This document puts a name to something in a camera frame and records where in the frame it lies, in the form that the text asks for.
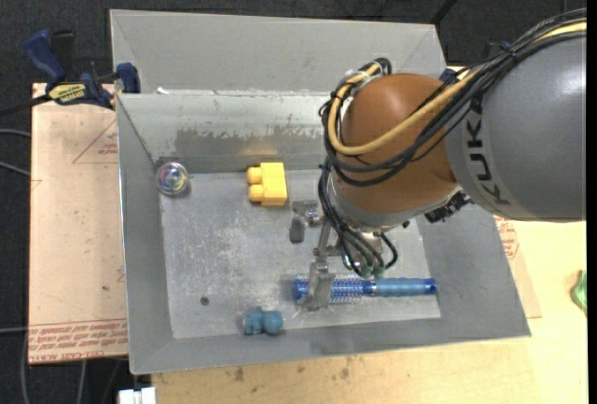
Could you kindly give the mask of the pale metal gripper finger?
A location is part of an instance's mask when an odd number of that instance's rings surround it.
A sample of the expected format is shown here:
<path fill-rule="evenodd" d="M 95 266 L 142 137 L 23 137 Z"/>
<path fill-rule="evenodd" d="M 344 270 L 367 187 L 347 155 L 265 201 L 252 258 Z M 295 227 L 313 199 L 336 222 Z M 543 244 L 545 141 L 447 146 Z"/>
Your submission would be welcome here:
<path fill-rule="evenodd" d="M 335 273 L 330 272 L 326 261 L 314 261 L 310 266 L 307 294 L 299 306 L 308 311 L 326 309 L 330 303 Z"/>
<path fill-rule="evenodd" d="M 317 201 L 292 202 L 293 213 L 290 227 L 289 240 L 291 244 L 300 244 L 304 241 L 307 228 L 319 227 L 323 223 L 323 216 L 319 213 Z"/>

